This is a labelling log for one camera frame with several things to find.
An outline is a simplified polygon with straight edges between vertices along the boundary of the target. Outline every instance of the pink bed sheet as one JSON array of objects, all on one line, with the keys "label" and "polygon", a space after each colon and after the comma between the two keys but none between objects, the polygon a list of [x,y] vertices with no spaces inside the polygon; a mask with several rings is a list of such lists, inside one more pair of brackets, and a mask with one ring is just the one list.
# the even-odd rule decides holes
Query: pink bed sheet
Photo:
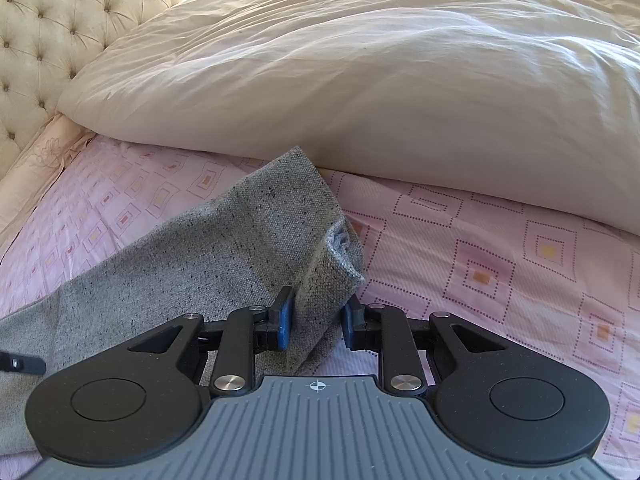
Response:
[{"label": "pink bed sheet", "polygon": [[[261,165],[98,136],[0,264],[0,317]],[[418,318],[448,310],[591,376],[611,406],[595,458],[616,478],[638,478],[639,237],[475,193],[321,173],[364,244],[363,302],[396,305]],[[316,374],[376,369],[372,352],[338,345]],[[35,460],[34,453],[5,458],[0,478],[17,478]]]}]

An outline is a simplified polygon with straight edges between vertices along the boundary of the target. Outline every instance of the gray cloth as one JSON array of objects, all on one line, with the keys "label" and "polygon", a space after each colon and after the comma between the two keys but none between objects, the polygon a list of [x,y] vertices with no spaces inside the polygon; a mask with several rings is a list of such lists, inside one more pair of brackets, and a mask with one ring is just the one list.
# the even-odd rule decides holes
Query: gray cloth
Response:
[{"label": "gray cloth", "polygon": [[[265,352],[257,367],[309,373],[336,342],[361,260],[335,197],[296,148],[0,320],[0,348],[43,357],[50,375],[185,312],[225,319],[292,285],[289,350]],[[40,380],[0,372],[0,454],[34,449],[24,405]]]}]

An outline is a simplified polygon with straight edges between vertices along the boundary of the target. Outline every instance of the tufted headboard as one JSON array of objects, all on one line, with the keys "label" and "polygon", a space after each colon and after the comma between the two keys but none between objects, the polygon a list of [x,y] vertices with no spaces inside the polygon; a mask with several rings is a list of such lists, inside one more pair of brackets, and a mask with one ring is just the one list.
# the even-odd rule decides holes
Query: tufted headboard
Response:
[{"label": "tufted headboard", "polygon": [[0,0],[0,178],[83,66],[179,1]]}]

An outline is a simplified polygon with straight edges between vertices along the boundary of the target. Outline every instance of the gray gripper base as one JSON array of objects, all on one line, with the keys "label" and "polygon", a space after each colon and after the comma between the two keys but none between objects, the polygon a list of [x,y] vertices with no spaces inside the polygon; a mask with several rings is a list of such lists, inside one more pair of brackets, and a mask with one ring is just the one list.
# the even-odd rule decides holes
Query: gray gripper base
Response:
[{"label": "gray gripper base", "polygon": [[[316,381],[324,383],[314,385]],[[161,456],[91,468],[43,460],[28,480],[601,480],[587,458],[525,468],[491,462],[447,437],[420,400],[373,377],[266,377],[218,399],[196,430]]]}]

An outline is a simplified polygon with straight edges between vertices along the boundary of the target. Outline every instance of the silver screw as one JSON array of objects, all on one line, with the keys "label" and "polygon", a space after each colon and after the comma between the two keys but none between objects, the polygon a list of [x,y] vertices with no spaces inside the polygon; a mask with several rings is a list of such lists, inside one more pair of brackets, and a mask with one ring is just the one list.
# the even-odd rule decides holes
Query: silver screw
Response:
[{"label": "silver screw", "polygon": [[245,382],[239,375],[222,375],[216,379],[213,385],[224,392],[235,392],[243,388]]},{"label": "silver screw", "polygon": [[422,386],[422,381],[415,375],[396,375],[391,379],[391,386],[402,392],[412,392]]}]

